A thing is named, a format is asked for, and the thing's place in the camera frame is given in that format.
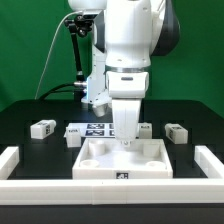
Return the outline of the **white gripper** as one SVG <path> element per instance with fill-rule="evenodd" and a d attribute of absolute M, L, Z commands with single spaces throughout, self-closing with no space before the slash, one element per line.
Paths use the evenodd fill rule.
<path fill-rule="evenodd" d="M 108 93 L 112 99 L 115 138 L 130 147 L 137 136 L 141 101 L 149 85 L 149 73 L 118 73 L 108 71 Z"/>

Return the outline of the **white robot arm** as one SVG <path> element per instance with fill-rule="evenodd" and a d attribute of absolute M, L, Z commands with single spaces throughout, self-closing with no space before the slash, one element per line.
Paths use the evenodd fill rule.
<path fill-rule="evenodd" d="M 150 58 L 177 45 L 172 0 L 68 0 L 93 27 L 92 72 L 83 101 L 102 116 L 112 109 L 114 135 L 128 146 L 137 137 L 141 101 L 149 87 Z"/>

